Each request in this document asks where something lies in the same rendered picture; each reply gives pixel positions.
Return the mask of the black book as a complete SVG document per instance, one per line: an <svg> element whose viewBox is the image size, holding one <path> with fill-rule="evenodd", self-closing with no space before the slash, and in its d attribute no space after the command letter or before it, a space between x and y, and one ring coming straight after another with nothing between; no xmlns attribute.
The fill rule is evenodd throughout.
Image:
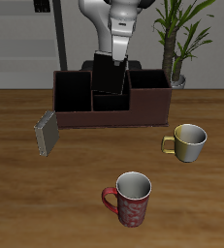
<svg viewBox="0 0 224 248"><path fill-rule="evenodd" d="M96 51L94 53L91 89L100 92L121 94L127 67L127 58L114 66L109 52Z"/></svg>

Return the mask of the yellow and white mug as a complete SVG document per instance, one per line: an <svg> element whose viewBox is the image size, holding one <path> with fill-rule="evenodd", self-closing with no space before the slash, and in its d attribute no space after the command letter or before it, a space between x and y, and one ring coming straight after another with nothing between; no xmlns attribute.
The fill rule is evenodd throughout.
<svg viewBox="0 0 224 248"><path fill-rule="evenodd" d="M165 154L174 154L183 163L192 163L199 157L207 139L208 135L201 127L193 124L181 124L174 129L172 137L163 137L161 150ZM165 148L167 140L174 143L174 149Z"/></svg>

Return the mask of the green pot plant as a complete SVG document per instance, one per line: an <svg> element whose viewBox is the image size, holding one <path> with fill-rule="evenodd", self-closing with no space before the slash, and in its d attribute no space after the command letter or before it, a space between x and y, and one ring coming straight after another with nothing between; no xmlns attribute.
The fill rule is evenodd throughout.
<svg viewBox="0 0 224 248"><path fill-rule="evenodd" d="M185 86L186 78L180 73L183 61L187 58L195 58L193 51L196 48L211 43L211 40L206 40L209 27L195 37L199 20L186 26L192 17L215 2L215 0L204 0L197 4L197 1L194 0L184 10L181 7L183 0L164 0L164 12L157 9L161 17L154 21L154 25L159 23L163 28L162 31L158 30L161 38L159 43L164 47L162 69L173 89L183 89Z"/></svg>

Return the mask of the grey shelf unit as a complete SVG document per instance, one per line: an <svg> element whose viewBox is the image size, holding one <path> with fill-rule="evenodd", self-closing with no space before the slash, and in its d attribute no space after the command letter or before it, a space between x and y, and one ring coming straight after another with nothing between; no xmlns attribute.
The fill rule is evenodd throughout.
<svg viewBox="0 0 224 248"><path fill-rule="evenodd" d="M0 0L0 89L51 89L67 69L61 0L36 13L33 0Z"/></svg>

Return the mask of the red patterned mug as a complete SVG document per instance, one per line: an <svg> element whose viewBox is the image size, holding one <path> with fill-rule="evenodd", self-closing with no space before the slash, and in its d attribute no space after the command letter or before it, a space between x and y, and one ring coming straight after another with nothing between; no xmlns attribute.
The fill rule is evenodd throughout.
<svg viewBox="0 0 224 248"><path fill-rule="evenodd" d="M102 202L123 226L135 228L144 221L150 192L151 182L144 174L128 171L117 178L114 188L103 190ZM107 201L108 194L116 196L117 206Z"/></svg>

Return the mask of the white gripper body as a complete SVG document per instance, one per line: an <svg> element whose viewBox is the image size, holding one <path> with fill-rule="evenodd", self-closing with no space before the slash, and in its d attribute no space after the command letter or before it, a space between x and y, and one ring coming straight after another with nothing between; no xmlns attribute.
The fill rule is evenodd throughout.
<svg viewBox="0 0 224 248"><path fill-rule="evenodd" d="M129 44L128 37L112 37L112 59L114 61L123 61Z"/></svg>

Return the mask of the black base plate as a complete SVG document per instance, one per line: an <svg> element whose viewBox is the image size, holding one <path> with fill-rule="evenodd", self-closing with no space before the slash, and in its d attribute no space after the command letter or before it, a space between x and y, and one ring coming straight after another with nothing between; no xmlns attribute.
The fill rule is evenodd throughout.
<svg viewBox="0 0 224 248"><path fill-rule="evenodd" d="M128 70L140 70L142 68L141 63L138 60L129 60L128 61ZM82 63L81 70L82 71L91 71L93 69L93 61L86 60Z"/></svg>

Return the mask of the grey book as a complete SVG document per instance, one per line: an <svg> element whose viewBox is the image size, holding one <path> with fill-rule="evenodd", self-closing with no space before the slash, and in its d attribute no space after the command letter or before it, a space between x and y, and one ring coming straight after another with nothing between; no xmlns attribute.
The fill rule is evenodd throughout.
<svg viewBox="0 0 224 248"><path fill-rule="evenodd" d="M59 140L58 125L54 111L47 110L34 126L39 153L41 156L49 155Z"/></svg>

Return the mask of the dark brown desk caddy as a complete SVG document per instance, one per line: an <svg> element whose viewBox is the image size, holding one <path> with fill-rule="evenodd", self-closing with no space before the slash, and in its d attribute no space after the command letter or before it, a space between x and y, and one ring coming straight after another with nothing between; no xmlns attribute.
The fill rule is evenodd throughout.
<svg viewBox="0 0 224 248"><path fill-rule="evenodd" d="M90 71L54 73L53 105L60 129L154 127L168 124L172 87L162 70L128 70L120 95L91 89Z"/></svg>

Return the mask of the black box on shelf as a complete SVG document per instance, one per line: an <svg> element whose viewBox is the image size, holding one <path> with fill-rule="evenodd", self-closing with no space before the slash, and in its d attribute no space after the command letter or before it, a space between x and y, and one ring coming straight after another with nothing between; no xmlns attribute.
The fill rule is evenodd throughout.
<svg viewBox="0 0 224 248"><path fill-rule="evenodd" d="M34 10L36 13L49 13L49 0L33 0Z"/></svg>

